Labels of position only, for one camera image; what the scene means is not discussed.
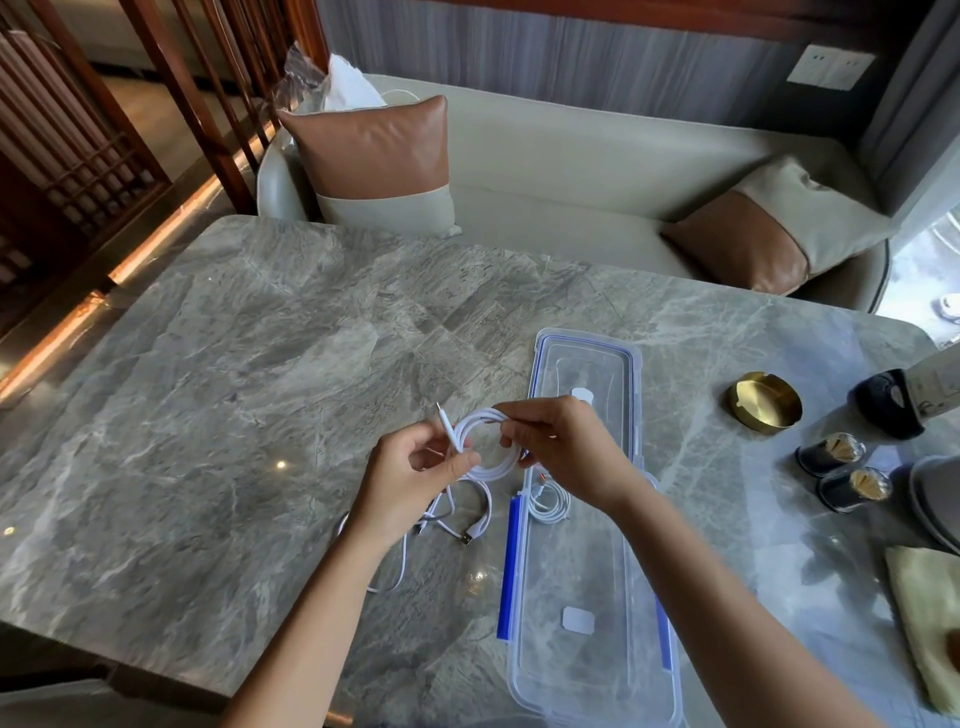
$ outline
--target sofa armrest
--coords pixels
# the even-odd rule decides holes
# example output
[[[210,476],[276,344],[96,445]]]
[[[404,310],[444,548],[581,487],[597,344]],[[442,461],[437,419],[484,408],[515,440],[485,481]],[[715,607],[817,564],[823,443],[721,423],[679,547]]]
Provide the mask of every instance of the sofa armrest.
[[[300,164],[297,145],[285,129],[276,132],[256,176],[256,209],[264,217],[320,220],[317,196]]]
[[[890,243],[884,240],[802,286],[794,298],[874,313],[890,277]]]

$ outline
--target person's left hand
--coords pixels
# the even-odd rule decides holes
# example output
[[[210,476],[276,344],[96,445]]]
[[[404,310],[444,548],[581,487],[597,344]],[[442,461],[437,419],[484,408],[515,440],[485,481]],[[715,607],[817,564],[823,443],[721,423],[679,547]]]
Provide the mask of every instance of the person's left hand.
[[[384,551],[399,541],[441,490],[480,464],[472,450],[444,459],[449,447],[439,422],[416,423],[381,437],[350,508],[349,532]]]

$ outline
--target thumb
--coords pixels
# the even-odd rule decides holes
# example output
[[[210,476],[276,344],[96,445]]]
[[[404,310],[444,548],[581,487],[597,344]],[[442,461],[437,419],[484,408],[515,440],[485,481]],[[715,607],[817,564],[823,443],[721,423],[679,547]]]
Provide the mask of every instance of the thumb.
[[[550,438],[544,435],[535,427],[526,423],[519,423],[516,420],[507,420],[500,426],[500,434],[509,437],[526,450],[530,450],[537,457],[540,457],[550,448]]]
[[[473,450],[458,452],[451,458],[446,459],[440,465],[435,465],[426,471],[427,482],[430,483],[430,490],[439,493],[450,483],[466,475],[469,470],[480,465],[480,453]]]

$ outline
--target forearm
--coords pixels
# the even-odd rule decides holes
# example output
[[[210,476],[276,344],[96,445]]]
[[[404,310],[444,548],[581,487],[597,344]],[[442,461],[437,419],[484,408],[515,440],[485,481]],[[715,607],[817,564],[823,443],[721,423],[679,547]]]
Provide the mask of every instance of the forearm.
[[[756,601],[680,512],[637,477],[611,513],[731,728],[882,724]]]
[[[337,540],[230,701],[221,728],[323,724],[382,556],[349,531]]]

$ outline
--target person's right hand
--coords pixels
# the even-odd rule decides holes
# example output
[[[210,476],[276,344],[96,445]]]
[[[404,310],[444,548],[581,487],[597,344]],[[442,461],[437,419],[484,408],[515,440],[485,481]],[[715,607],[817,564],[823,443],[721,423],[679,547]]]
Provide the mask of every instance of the person's right hand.
[[[575,397],[501,402],[501,445],[529,451],[521,468],[540,462],[572,495],[610,513],[630,488],[647,485],[593,407]]]

